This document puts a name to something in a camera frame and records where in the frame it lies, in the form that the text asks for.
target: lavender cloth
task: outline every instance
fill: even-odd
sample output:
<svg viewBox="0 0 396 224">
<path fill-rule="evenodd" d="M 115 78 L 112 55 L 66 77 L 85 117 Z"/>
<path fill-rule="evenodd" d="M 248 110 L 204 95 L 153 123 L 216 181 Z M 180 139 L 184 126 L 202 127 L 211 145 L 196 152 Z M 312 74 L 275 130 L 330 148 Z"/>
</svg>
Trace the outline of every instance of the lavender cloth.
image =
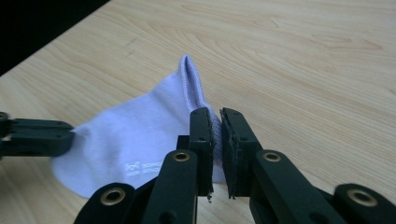
<svg viewBox="0 0 396 224">
<path fill-rule="evenodd" d="M 190 112 L 200 107 L 209 108 L 213 126 L 213 180 L 223 182 L 220 122 L 187 55 L 178 70 L 152 91 L 78 126 L 70 150 L 52 159 L 52 171 L 83 197 L 113 182 L 138 188 L 158 175 L 165 155 L 176 148 L 177 137 L 189 134 Z"/>
</svg>

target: light wood surface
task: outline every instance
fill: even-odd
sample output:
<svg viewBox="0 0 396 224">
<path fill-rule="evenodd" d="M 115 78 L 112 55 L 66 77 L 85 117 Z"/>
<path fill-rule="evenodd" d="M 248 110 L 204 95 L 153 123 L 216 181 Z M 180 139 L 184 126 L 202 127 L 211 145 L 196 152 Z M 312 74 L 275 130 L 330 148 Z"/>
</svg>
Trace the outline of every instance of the light wood surface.
<svg viewBox="0 0 396 224">
<path fill-rule="evenodd" d="M 216 109 L 242 112 L 264 148 L 315 186 L 396 203 L 396 2 L 114 0 L 0 78 L 0 111 L 74 126 L 135 98 L 188 53 Z M 198 223 L 251 223 L 215 186 Z M 0 223 L 72 223 L 86 199 L 48 158 L 3 158 Z"/>
</svg>

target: wood grain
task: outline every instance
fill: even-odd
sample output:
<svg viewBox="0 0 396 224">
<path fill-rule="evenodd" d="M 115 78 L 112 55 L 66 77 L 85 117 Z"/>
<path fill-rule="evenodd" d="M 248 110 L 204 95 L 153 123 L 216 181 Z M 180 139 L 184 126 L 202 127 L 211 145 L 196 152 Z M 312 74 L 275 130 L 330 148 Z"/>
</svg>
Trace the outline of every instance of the wood grain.
<svg viewBox="0 0 396 224">
<path fill-rule="evenodd" d="M 394 1 L 114 0 L 0 78 L 0 111 L 79 125 L 194 59 L 215 109 L 242 112 L 264 148 L 315 186 L 354 182 L 396 203 Z M 252 223 L 215 186 L 198 223 Z M 4 158 L 1 223 L 71 223 L 86 202 L 50 160 Z"/>
</svg>

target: metal rivet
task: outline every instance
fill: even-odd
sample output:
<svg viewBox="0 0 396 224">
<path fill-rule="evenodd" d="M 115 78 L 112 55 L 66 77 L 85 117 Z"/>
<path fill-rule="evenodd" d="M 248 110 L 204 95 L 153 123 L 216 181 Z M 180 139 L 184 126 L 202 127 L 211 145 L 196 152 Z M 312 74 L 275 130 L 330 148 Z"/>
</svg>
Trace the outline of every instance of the metal rivet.
<svg viewBox="0 0 396 224">
<path fill-rule="evenodd" d="M 264 154 L 264 158 L 266 159 L 266 160 L 268 160 L 268 161 L 273 161 L 273 162 L 276 162 L 276 161 L 280 161 L 280 156 L 279 155 L 277 155 L 276 153 L 274 153 L 274 152 L 267 152 L 267 153 L 265 153 Z"/>
<path fill-rule="evenodd" d="M 175 161 L 187 161 L 190 159 L 190 155 L 184 152 L 175 153 L 173 156 Z"/>
<path fill-rule="evenodd" d="M 102 197 L 100 198 L 100 202 L 104 205 L 111 206 L 122 202 L 124 198 L 125 198 L 125 190 L 121 188 L 113 188 L 113 189 L 108 189 L 105 193 L 102 194 Z"/>
<path fill-rule="evenodd" d="M 375 207 L 378 205 L 378 201 L 375 197 L 361 189 L 349 189 L 346 194 L 355 203 L 367 207 Z"/>
</svg>

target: wooden tabletop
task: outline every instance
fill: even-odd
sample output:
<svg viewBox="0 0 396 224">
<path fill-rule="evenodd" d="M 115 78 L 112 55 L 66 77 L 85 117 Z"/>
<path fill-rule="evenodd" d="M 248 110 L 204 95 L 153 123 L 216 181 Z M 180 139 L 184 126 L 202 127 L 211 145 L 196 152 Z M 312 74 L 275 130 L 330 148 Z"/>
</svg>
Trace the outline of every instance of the wooden tabletop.
<svg viewBox="0 0 396 224">
<path fill-rule="evenodd" d="M 74 126 L 148 92 L 190 54 L 218 111 L 316 187 L 357 183 L 396 203 L 396 2 L 114 0 L 0 78 L 0 111 Z M 3 158 L 0 223 L 72 223 L 86 199 L 49 158 Z M 251 223 L 215 185 L 198 223 Z"/>
</svg>

